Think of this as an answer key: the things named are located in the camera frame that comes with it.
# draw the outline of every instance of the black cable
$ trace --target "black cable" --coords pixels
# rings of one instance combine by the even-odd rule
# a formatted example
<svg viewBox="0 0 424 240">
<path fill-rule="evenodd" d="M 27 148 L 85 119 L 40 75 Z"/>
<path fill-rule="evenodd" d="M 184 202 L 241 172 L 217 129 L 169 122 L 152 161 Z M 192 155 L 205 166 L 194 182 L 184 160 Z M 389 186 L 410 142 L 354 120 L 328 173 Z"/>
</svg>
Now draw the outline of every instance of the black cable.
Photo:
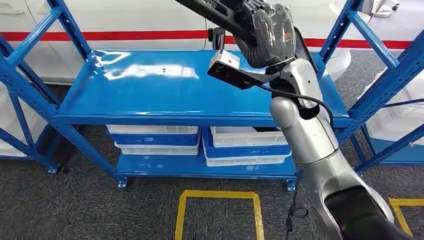
<svg viewBox="0 0 424 240">
<path fill-rule="evenodd" d="M 334 123 L 333 113 L 331 112 L 329 106 L 327 106 L 322 101 L 320 101 L 320 100 L 318 100 L 316 98 L 310 97 L 310 96 L 300 95 L 300 94 L 286 92 L 286 91 L 280 91 L 280 90 L 272 89 L 270 87 L 263 86 L 263 85 L 257 85 L 257 86 L 260 87 L 263 90 L 266 90 L 266 91 L 271 92 L 271 93 L 276 93 L 276 94 L 279 94 L 279 95 L 284 96 L 284 97 L 297 98 L 297 99 L 305 99 L 305 100 L 308 100 L 308 101 L 317 103 L 318 105 L 321 105 L 322 107 L 325 108 L 325 110 L 327 110 L 328 116 L 330 118 L 330 126 L 333 127 L 333 123 Z"/>
<path fill-rule="evenodd" d="M 308 216 L 308 209 L 306 207 L 304 206 L 298 207 L 296 205 L 296 198 L 298 196 L 299 183 L 302 179 L 303 173 L 304 171 L 301 170 L 299 174 L 297 175 L 296 185 L 295 185 L 294 194 L 293 194 L 293 202 L 291 203 L 291 206 L 288 209 L 287 219 L 285 221 L 285 226 L 286 226 L 285 238 L 286 239 L 289 239 L 289 233 L 293 232 L 292 217 L 296 217 L 298 219 L 305 219 Z"/>
</svg>

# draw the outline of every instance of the yellow tape line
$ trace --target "yellow tape line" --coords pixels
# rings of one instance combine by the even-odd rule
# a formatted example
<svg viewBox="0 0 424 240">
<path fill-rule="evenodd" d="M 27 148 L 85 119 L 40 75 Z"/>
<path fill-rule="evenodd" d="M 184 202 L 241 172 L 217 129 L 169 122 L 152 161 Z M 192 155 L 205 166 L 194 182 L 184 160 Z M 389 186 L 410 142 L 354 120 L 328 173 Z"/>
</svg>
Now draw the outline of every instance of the yellow tape line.
<svg viewBox="0 0 424 240">
<path fill-rule="evenodd" d="M 388 202 L 393 208 L 394 213 L 396 214 L 397 219 L 399 220 L 400 227 L 405 233 L 412 236 L 410 227 L 408 226 L 407 220 L 404 217 L 404 214 L 401 211 L 401 206 L 404 207 L 416 207 L 424 206 L 423 198 L 388 198 Z"/>
<path fill-rule="evenodd" d="M 254 225 L 256 226 L 256 239 L 264 240 L 264 226 L 262 225 L 262 212 L 261 202 L 259 195 L 253 194 L 253 211 L 254 211 Z"/>
<path fill-rule="evenodd" d="M 264 226 L 262 224 L 261 202 L 259 195 L 252 191 L 204 191 L 185 190 L 179 196 L 178 213 L 176 216 L 175 235 L 176 240 L 183 239 L 184 215 L 186 213 L 187 197 L 191 198 L 223 198 L 223 199 L 252 199 L 254 211 L 254 223 L 256 227 L 256 238 L 264 239 Z"/>
</svg>

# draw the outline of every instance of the blue metal shelf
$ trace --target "blue metal shelf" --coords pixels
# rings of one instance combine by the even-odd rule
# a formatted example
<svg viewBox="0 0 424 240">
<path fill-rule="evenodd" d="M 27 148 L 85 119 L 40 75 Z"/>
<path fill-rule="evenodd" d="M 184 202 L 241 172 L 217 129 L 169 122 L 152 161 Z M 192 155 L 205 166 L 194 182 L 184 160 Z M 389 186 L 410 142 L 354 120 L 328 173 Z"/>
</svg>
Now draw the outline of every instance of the blue metal shelf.
<svg viewBox="0 0 424 240">
<path fill-rule="evenodd" d="M 87 61 L 82 67 L 54 116 L 57 121 L 276 126 L 269 110 L 269 92 L 258 87 L 241 91 L 207 74 L 215 54 L 212 50 L 94 50 L 91 54 L 96 61 Z M 243 69 L 265 71 L 251 68 L 240 52 L 235 54 Z M 335 117 L 335 127 L 346 127 L 350 118 L 330 76 L 325 74 L 319 84 Z"/>
<path fill-rule="evenodd" d="M 385 148 L 394 144 L 394 141 L 380 140 L 369 138 L 372 148 L 375 153 L 380 153 Z M 410 145 L 402 150 L 395 152 L 393 155 L 384 159 L 379 163 L 380 165 L 424 165 L 424 146 L 423 145 Z"/>
<path fill-rule="evenodd" d="M 33 149 L 35 149 L 36 151 L 41 150 L 41 147 L 43 144 L 45 144 L 46 142 L 48 142 L 48 147 L 47 149 L 45 149 L 43 152 L 43 156 L 45 158 L 50 159 L 54 153 L 54 151 L 56 150 L 56 147 L 58 146 L 62 135 L 60 135 L 59 133 L 55 132 L 52 137 L 48 137 L 50 131 L 55 131 L 50 125 L 47 125 L 44 130 L 42 131 L 42 133 L 40 134 L 40 136 L 38 137 L 37 142 L 35 142 Z M 39 159 L 37 159 L 33 154 L 29 154 L 27 156 L 9 156 L 9 155 L 0 155 L 0 160 L 13 160 L 13 161 L 36 161 L 38 162 Z M 53 165 L 53 167 L 51 167 L 49 169 L 49 173 L 54 173 L 57 170 L 57 167 L 59 165 L 55 166 Z"/>
<path fill-rule="evenodd" d="M 195 156 L 121 154 L 115 174 L 125 177 L 293 180 L 296 168 L 291 157 L 280 164 L 210 167 L 206 166 L 203 149 L 199 146 L 199 154 Z"/>
<path fill-rule="evenodd" d="M 73 127 L 74 124 L 275 126 L 269 113 L 271 96 L 257 87 L 241 91 L 208 76 L 206 72 L 213 51 L 91 50 L 64 0 L 46 1 L 52 11 L 21 46 L 12 53 L 7 47 L 1 49 L 4 56 L 10 56 L 0 57 L 0 81 L 114 178 L 119 187 L 126 186 L 128 176 L 295 177 L 291 158 L 277 165 L 207 167 L 202 154 L 184 157 L 122 155 L 118 166 L 112 166 Z M 424 68 L 424 31 L 395 58 L 357 16 L 363 1 L 346 1 L 320 53 L 312 54 L 318 69 L 323 101 L 334 115 L 334 127 L 338 128 L 337 139 L 340 142 L 351 137 Z M 44 95 L 50 94 L 48 87 L 20 60 L 55 19 L 60 21 L 85 62 L 59 108 L 51 104 L 59 105 L 54 102 L 56 98 L 49 97 L 48 102 L 15 68 L 19 66 L 23 69 L 24 73 L 33 78 L 35 85 L 41 83 L 38 88 Z M 325 70 L 325 64 L 351 23 L 388 65 L 388 70 L 346 111 Z M 264 71 L 250 68 L 243 57 L 240 59 L 245 70 Z M 422 126 L 417 128 L 360 167 L 367 169 L 377 164 L 406 146 L 409 139 L 422 135 L 422 130 Z M 0 131 L 0 134 L 10 138 L 7 133 Z M 28 148 L 19 141 L 15 145 L 21 149 Z"/>
</svg>

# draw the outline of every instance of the metal bracket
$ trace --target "metal bracket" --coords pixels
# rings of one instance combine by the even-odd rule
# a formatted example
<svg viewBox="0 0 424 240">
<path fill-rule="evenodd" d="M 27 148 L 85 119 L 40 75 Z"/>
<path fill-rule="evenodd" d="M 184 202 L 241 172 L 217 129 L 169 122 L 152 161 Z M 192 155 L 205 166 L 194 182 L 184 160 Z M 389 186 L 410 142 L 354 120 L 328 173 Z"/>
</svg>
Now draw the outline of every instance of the metal bracket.
<svg viewBox="0 0 424 240">
<path fill-rule="evenodd" d="M 294 192 L 295 191 L 295 189 L 296 189 L 296 181 L 297 181 L 297 178 L 286 180 L 287 191 L 289 191 L 289 192 Z"/>
<path fill-rule="evenodd" d="M 127 182 L 128 182 L 128 178 L 127 177 L 123 177 L 121 179 L 118 180 L 118 188 L 119 189 L 124 189 L 127 187 Z"/>
<path fill-rule="evenodd" d="M 56 174 L 58 173 L 59 170 L 59 165 L 58 166 L 51 166 L 48 168 L 48 173 L 49 174 Z"/>
</svg>

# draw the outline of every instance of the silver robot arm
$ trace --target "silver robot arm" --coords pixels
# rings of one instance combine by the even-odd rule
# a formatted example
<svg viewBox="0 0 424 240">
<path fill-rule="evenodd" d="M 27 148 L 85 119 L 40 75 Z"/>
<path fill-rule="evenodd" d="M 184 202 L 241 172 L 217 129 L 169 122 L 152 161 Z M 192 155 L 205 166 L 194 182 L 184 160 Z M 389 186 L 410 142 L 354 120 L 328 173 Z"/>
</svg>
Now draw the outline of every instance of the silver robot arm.
<svg viewBox="0 0 424 240">
<path fill-rule="evenodd" d="M 250 66 L 266 67 L 265 75 L 240 70 L 240 59 L 224 51 L 224 44 L 215 44 L 219 49 L 208 74 L 242 90 L 258 86 L 273 92 L 271 115 L 294 161 L 303 167 L 312 211 L 327 236 L 332 240 L 410 239 L 393 224 L 387 203 L 353 171 L 340 151 L 331 114 L 323 103 L 318 105 L 322 93 L 316 72 L 302 38 L 297 38 L 301 34 L 289 8 L 263 0 L 176 1 L 233 33 Z M 299 44 L 307 52 L 303 58 L 296 51 Z"/>
<path fill-rule="evenodd" d="M 292 73 L 290 83 L 295 85 L 295 89 L 301 89 L 298 94 L 314 98 L 319 96 L 318 99 L 321 100 L 318 80 L 308 61 L 296 59 L 285 66 L 284 71 Z M 303 100 L 303 104 L 312 107 L 316 105 L 307 100 Z M 272 99 L 270 112 L 287 139 L 293 159 L 303 168 L 311 209 L 330 239 L 345 239 L 346 234 L 343 233 L 346 230 L 345 223 L 360 221 L 361 217 L 351 212 L 355 206 L 360 208 L 363 206 L 364 215 L 372 214 L 378 219 L 387 219 L 393 223 L 394 218 L 387 203 L 353 171 L 343 156 L 326 110 L 322 106 L 315 117 L 303 119 L 292 99 L 277 96 Z M 340 198 L 340 194 L 348 201 L 332 203 L 331 199 Z M 344 211 L 338 215 L 336 213 L 335 216 L 334 209 Z M 383 235 L 384 233 L 380 232 L 377 236 L 380 238 Z M 352 239 L 372 239 L 372 237 L 369 235 L 367 238 Z"/>
</svg>

